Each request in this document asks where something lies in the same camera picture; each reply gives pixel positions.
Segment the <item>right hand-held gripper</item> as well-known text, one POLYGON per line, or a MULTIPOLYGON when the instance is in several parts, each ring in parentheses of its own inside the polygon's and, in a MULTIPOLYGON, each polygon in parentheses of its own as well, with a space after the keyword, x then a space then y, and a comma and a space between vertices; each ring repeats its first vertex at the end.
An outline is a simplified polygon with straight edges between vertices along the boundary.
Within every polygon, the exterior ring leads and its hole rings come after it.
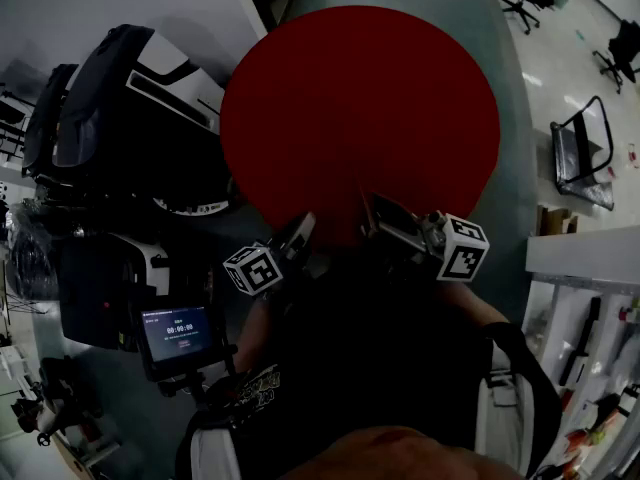
POLYGON ((439 281, 470 282, 487 253, 489 241, 481 226, 440 211, 419 216, 379 194, 361 193, 365 220, 362 232, 375 231, 399 247, 402 254, 424 266, 439 281))

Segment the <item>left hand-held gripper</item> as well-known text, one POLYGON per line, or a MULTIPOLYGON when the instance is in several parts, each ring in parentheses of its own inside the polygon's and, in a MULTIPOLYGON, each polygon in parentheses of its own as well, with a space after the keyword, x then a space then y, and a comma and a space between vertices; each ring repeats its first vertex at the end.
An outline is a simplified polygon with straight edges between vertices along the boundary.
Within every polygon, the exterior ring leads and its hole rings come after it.
POLYGON ((223 262, 235 287, 249 296, 258 296, 283 281, 295 267, 302 267, 315 225, 314 213, 307 212, 266 242, 255 241, 236 251, 223 262))

